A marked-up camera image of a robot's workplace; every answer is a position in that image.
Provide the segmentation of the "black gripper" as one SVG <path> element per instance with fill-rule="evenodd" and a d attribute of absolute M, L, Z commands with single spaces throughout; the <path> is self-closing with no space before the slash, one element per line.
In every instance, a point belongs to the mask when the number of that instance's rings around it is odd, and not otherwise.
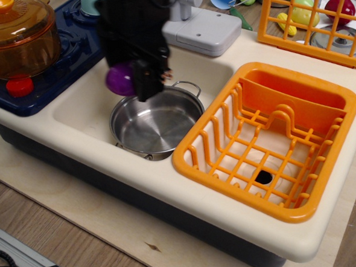
<path fill-rule="evenodd" d="M 163 91 L 172 79 L 170 50 L 162 27 L 170 18 L 170 0 L 97 0 L 97 33 L 108 66 L 132 61 L 140 102 Z"/>

